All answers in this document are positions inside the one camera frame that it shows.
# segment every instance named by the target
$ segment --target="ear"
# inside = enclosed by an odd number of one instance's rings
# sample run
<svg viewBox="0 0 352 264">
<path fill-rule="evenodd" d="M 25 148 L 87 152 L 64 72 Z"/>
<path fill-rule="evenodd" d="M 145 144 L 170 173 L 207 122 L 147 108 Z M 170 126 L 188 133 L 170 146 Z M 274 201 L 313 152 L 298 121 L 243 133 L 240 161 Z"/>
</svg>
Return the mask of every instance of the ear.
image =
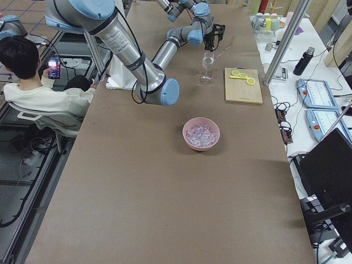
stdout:
<svg viewBox="0 0 352 264">
<path fill-rule="evenodd" d="M 6 70 L 8 70 L 9 72 L 12 72 L 12 73 L 13 73 L 13 71 L 12 71 L 11 69 L 7 68 L 6 66 L 5 66 L 5 68 L 6 68 Z"/>
</svg>

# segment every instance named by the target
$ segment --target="chair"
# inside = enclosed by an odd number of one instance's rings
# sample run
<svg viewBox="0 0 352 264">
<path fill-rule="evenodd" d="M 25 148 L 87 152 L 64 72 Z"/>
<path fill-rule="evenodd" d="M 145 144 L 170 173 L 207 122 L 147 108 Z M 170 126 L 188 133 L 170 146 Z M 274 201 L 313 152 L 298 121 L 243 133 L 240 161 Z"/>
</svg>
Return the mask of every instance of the chair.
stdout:
<svg viewBox="0 0 352 264">
<path fill-rule="evenodd" d="M 83 118 L 78 118 L 69 112 L 46 112 L 20 107 L 13 102 L 9 105 L 19 111 L 20 119 L 33 121 L 39 129 L 51 128 L 55 132 L 58 152 L 62 153 L 60 136 L 75 138 L 82 125 Z"/>
</svg>

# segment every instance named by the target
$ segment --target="bowl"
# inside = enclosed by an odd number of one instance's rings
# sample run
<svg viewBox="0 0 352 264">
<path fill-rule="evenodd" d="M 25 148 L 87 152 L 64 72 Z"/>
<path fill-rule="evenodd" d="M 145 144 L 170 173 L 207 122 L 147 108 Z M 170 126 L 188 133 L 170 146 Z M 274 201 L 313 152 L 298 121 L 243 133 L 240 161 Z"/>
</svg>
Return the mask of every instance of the bowl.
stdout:
<svg viewBox="0 0 352 264">
<path fill-rule="evenodd" d="M 209 129 L 210 129 L 210 132 L 216 134 L 215 141 L 212 144 L 210 144 L 209 146 L 205 146 L 205 147 L 196 146 L 196 145 L 192 144 L 191 142 L 189 142 L 187 140 L 187 131 L 193 129 L 196 125 L 202 125 L 202 124 L 203 125 L 208 125 Z M 186 144 L 191 149 L 194 149 L 194 150 L 197 150 L 197 151 L 205 151 L 205 150 L 209 150 L 212 147 L 214 147 L 214 145 L 219 141 L 220 130 L 219 130 L 219 127 L 217 126 L 217 124 L 214 121 L 212 121 L 212 120 L 210 120 L 208 118 L 205 118 L 205 117 L 195 117 L 195 118 L 192 118 L 192 119 L 188 120 L 184 124 L 183 129 L 182 129 L 182 135 L 183 135 L 184 140 L 186 141 Z"/>
</svg>

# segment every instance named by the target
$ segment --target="ice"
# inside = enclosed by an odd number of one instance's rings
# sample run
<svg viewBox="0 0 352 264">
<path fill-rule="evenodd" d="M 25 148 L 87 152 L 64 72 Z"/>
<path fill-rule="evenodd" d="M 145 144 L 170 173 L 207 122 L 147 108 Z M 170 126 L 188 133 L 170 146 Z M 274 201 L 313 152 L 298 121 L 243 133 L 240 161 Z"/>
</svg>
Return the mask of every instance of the ice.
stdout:
<svg viewBox="0 0 352 264">
<path fill-rule="evenodd" d="M 217 134 L 207 124 L 196 124 L 186 131 L 186 139 L 196 147 L 210 147 L 217 140 Z"/>
</svg>

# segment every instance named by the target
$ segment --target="purple object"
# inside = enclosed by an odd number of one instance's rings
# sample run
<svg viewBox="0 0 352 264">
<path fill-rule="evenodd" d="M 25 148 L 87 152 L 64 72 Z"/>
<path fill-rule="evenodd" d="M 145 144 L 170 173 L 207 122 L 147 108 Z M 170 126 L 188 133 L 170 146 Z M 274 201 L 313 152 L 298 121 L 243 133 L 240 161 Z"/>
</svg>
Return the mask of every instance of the purple object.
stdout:
<svg viewBox="0 0 352 264">
<path fill-rule="evenodd" d="M 297 28 L 297 30 L 296 30 L 295 35 L 299 35 L 299 34 L 301 34 L 302 32 L 304 32 L 304 31 L 303 31 L 303 29 L 301 29 L 301 27 L 299 26 L 299 27 Z"/>
</svg>

